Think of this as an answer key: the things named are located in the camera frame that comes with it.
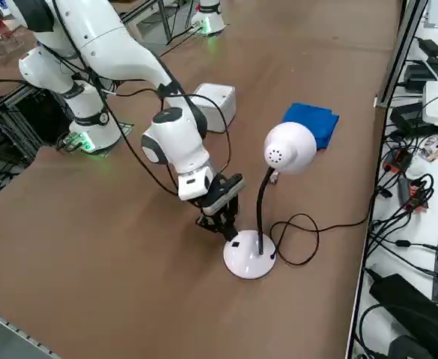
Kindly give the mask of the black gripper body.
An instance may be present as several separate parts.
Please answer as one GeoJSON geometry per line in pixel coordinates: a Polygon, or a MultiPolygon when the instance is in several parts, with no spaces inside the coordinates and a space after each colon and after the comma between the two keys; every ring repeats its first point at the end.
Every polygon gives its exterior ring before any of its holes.
{"type": "Polygon", "coordinates": [[[234,174],[226,178],[217,174],[207,194],[199,198],[199,206],[207,216],[212,216],[231,202],[245,187],[242,174],[234,174]]]}

